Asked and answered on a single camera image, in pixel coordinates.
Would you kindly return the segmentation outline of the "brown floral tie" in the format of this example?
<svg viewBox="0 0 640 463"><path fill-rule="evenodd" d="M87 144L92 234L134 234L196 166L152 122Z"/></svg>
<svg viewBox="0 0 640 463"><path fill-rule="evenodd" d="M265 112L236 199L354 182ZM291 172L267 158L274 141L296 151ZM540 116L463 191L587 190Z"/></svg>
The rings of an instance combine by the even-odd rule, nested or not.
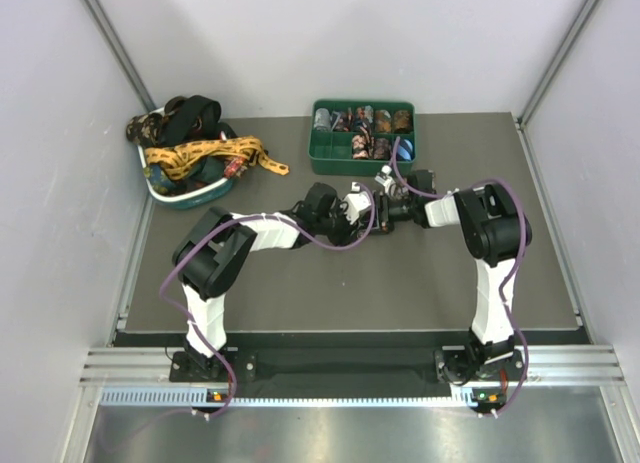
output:
<svg viewBox="0 0 640 463"><path fill-rule="evenodd" d="M431 201L429 195L435 194L434 185L435 174L430 170L416 170L408 174L407 179L396 179L396 185L393 186L388 193L394 199L406 198L411 206L412 219L410 221L428 228L428 219L426 216L425 205Z"/></svg>

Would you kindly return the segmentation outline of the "dark brown rolled tie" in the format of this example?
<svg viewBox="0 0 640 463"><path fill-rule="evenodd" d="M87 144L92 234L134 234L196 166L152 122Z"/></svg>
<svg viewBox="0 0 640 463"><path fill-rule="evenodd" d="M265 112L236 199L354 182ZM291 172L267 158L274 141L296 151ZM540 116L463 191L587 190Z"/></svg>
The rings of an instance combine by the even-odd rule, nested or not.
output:
<svg viewBox="0 0 640 463"><path fill-rule="evenodd" d="M413 132L413 114L410 110L397 110L393 114L392 128L395 134Z"/></svg>

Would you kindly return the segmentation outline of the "pink floral rolled tie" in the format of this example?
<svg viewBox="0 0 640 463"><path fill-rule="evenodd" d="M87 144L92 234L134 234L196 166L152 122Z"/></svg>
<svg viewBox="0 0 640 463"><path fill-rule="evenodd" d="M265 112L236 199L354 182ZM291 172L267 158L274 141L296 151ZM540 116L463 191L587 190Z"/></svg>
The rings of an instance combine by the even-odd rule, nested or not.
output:
<svg viewBox="0 0 640 463"><path fill-rule="evenodd" d="M352 158L368 160L372 158L372 137L369 133L355 133L351 139Z"/></svg>

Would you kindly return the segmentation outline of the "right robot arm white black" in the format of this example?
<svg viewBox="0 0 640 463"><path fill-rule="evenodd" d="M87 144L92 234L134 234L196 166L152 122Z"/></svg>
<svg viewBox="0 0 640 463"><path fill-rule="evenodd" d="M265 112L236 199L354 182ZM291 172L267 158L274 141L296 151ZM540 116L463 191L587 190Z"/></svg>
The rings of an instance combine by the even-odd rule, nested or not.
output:
<svg viewBox="0 0 640 463"><path fill-rule="evenodd" d="M515 277L532 239L526 216L500 183L482 183L438 197L433 172L418 170L407 179L395 178L388 165L375 181L382 187L374 193L377 232L390 233L404 221L426 229L461 229L477 270L476 309L464 352L442 355L439 371L458 385L492 377L515 351L510 320Z"/></svg>

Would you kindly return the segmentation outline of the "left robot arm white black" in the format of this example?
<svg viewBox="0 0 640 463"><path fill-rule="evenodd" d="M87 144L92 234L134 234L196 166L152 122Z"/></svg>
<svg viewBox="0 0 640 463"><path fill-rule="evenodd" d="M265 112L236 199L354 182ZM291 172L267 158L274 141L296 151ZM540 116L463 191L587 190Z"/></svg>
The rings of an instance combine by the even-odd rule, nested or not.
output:
<svg viewBox="0 0 640 463"><path fill-rule="evenodd" d="M161 285L178 280L186 297L182 307L188 331L184 351L186 369L204 380L224 372L233 377L222 348L225 297L251 253L294 250L316 244L329 251L346 251L360 244L373 227L374 195L358 183L340 198L324 183L314 184L304 199L285 211L243 215L212 207L179 244L173 269Z"/></svg>

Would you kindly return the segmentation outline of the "dark red rolled tie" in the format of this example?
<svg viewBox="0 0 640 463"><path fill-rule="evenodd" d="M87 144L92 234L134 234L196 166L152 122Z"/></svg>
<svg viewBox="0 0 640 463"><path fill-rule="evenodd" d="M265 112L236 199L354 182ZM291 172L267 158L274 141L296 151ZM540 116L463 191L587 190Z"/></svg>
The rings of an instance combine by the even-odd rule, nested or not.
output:
<svg viewBox="0 0 640 463"><path fill-rule="evenodd" d="M353 122L351 108L346 110L334 110L331 113L330 123L332 132L350 132Z"/></svg>

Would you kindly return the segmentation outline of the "yellow patterned tie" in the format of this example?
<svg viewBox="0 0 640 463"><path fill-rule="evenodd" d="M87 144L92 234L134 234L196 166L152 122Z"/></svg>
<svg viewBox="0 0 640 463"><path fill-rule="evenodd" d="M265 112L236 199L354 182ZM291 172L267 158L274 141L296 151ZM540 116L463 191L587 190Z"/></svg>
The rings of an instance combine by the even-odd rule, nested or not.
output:
<svg viewBox="0 0 640 463"><path fill-rule="evenodd" d="M174 147L147 148L143 151L149 164L159 165L171 180L185 178L205 157L240 158L248 166L260 165L278 175L287 175L288 165L272 159L260 139L244 136L229 140L197 140Z"/></svg>

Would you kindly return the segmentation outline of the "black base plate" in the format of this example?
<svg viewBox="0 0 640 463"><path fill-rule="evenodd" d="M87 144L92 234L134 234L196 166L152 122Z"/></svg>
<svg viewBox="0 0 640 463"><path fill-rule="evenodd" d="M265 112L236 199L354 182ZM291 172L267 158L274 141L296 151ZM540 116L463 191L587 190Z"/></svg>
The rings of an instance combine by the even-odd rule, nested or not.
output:
<svg viewBox="0 0 640 463"><path fill-rule="evenodd" d="M502 389L524 370L519 351L478 366L466 331L232 332L220 353L177 351L170 382L235 378L239 398L431 397L460 382Z"/></svg>

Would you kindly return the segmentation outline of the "dark floral tie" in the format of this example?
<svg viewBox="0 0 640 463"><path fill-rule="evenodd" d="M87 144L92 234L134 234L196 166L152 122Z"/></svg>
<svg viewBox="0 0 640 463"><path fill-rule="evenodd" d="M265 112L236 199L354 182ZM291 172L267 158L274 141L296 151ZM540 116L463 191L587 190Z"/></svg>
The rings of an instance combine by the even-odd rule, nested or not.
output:
<svg viewBox="0 0 640 463"><path fill-rule="evenodd" d="M126 139L144 148L154 147L162 129L163 116L159 113L148 113L133 117L126 125Z"/></svg>

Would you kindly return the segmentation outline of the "teal floral rolled tie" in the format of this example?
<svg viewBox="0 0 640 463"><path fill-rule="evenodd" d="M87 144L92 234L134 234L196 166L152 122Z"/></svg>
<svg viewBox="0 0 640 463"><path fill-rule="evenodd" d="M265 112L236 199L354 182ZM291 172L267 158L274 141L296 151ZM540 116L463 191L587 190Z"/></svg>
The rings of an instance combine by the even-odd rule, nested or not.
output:
<svg viewBox="0 0 640 463"><path fill-rule="evenodd" d="M354 132L371 132L374 122L374 109L371 105L359 106L353 114Z"/></svg>

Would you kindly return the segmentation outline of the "white teal basket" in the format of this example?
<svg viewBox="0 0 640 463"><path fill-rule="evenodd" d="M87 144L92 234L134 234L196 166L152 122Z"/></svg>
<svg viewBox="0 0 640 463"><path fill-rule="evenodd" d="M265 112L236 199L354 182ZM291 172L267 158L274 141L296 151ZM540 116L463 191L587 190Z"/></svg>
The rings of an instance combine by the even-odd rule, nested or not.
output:
<svg viewBox="0 0 640 463"><path fill-rule="evenodd" d="M149 112L159 113L163 116L162 129L166 122L164 107ZM228 138L226 138L224 134L221 134L221 138L218 140L228 140ZM166 148L159 145L159 139L154 147L144 148L134 143L132 144L137 147L142 169L149 165L143 154L145 149L154 147ZM224 177L224 169L227 159L228 158L224 157L203 158L191 169L190 173L185 178L172 180L176 184L176 190L171 196L161 196L151 190L147 180L146 184L152 198L157 203L173 209L190 209L220 198L232 188L232 181Z"/></svg>

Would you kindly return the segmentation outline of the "grey rolled tie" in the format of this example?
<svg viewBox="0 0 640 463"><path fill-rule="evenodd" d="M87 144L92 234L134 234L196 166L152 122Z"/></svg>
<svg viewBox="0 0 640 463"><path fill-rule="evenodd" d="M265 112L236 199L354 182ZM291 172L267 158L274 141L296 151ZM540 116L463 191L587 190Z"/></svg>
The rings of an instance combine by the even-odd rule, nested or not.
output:
<svg viewBox="0 0 640 463"><path fill-rule="evenodd" d="M319 132L329 132L331 127L330 111L325 107L317 108L314 112L313 129Z"/></svg>

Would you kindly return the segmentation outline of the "red patterned tie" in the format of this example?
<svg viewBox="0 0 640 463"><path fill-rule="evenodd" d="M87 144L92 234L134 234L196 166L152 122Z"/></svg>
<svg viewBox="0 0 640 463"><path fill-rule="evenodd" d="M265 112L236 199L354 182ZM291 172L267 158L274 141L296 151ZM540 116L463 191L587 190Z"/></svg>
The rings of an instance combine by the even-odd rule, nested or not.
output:
<svg viewBox="0 0 640 463"><path fill-rule="evenodd" d="M224 169L226 179L240 178L247 170L248 164L244 158L239 156L228 158Z"/></svg>

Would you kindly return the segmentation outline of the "aluminium front rail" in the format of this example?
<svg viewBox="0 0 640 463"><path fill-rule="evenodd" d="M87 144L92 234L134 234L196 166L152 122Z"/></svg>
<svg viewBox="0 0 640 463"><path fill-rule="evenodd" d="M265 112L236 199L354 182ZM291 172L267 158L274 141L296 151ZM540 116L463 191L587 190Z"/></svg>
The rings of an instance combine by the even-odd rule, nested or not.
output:
<svg viewBox="0 0 640 463"><path fill-rule="evenodd" d="M167 386L176 350L161 348L95 348L80 374L82 386ZM624 376L615 352L602 345L533 345L524 384L533 386L622 385Z"/></svg>

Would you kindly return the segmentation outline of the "left aluminium frame post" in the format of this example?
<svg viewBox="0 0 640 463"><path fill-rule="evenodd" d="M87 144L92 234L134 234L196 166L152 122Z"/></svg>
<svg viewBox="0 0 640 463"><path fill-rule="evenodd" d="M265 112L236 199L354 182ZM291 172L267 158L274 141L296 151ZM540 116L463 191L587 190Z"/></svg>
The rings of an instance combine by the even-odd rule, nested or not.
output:
<svg viewBox="0 0 640 463"><path fill-rule="evenodd" d="M155 102L101 1L80 1L143 107L148 111L154 110L156 108Z"/></svg>

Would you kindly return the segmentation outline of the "blue striped rolled tie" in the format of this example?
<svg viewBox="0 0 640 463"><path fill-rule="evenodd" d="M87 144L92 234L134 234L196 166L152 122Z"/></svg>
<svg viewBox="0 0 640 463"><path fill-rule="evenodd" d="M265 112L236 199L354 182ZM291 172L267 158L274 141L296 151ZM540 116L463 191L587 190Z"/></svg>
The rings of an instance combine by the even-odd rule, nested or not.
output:
<svg viewBox="0 0 640 463"><path fill-rule="evenodd" d="M408 162L414 159L414 144L410 139L398 137L394 146L396 148L395 159L397 161Z"/></svg>

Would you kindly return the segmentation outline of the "green compartment tray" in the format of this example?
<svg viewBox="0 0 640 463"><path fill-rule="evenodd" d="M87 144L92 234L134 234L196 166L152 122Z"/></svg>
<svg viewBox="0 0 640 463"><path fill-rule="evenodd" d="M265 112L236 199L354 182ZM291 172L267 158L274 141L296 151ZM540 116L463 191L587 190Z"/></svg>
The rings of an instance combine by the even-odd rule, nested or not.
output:
<svg viewBox="0 0 640 463"><path fill-rule="evenodd" d="M417 160L415 107L408 101L319 99L308 155L318 175L373 176L391 158L409 173Z"/></svg>

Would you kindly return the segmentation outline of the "brown pink rolled tie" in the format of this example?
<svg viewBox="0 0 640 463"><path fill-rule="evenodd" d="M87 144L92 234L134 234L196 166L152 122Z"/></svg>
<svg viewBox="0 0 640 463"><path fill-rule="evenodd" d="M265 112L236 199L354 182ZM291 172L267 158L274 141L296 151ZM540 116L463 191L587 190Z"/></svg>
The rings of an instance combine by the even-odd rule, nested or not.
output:
<svg viewBox="0 0 640 463"><path fill-rule="evenodd" d="M391 158L391 142L388 138L376 138L372 147L374 160L388 161Z"/></svg>

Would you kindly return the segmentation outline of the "right aluminium frame post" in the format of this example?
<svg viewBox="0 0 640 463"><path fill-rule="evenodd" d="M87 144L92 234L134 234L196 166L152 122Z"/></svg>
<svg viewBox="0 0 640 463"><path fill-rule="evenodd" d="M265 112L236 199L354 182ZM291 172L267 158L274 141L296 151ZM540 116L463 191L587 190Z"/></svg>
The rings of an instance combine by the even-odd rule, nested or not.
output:
<svg viewBox="0 0 640 463"><path fill-rule="evenodd" d="M559 45L536 83L531 96L527 99L522 112L515 118L518 129L524 130L533 119L602 1L603 0L582 0L580 3L577 13L564 32Z"/></svg>

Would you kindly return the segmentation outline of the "green patterned tie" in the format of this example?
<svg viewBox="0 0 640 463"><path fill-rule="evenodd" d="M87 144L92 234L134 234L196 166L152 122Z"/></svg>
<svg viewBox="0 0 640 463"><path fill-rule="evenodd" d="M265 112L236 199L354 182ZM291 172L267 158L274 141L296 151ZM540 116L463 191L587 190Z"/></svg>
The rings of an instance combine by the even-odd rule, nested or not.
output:
<svg viewBox="0 0 640 463"><path fill-rule="evenodd" d="M152 191L161 196L171 196L176 184L166 175L158 164L149 164L143 168L143 174Z"/></svg>

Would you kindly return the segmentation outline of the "aluminium frame post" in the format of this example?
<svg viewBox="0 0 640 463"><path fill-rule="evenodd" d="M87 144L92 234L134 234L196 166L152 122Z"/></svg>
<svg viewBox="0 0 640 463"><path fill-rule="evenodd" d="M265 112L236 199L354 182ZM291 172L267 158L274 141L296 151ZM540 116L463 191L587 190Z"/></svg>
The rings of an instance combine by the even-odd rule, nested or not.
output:
<svg viewBox="0 0 640 463"><path fill-rule="evenodd" d="M154 110L156 108L155 102L101 1L80 1L143 107L148 111Z"/></svg>
<svg viewBox="0 0 640 463"><path fill-rule="evenodd" d="M603 0L582 0L580 3L577 13L564 32L559 45L536 83L531 96L527 99L522 112L515 118L518 129L524 130L533 119L602 1Z"/></svg>

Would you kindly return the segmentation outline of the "black tie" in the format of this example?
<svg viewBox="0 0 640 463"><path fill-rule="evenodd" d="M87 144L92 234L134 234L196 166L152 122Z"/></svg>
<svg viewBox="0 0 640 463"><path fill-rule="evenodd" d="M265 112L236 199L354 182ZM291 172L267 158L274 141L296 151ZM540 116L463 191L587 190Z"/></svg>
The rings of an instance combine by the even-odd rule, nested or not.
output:
<svg viewBox="0 0 640 463"><path fill-rule="evenodd" d="M174 97L164 107L166 122L159 136L161 147L173 147L181 143L199 140L237 138L238 134L221 120L222 106L202 95Z"/></svg>

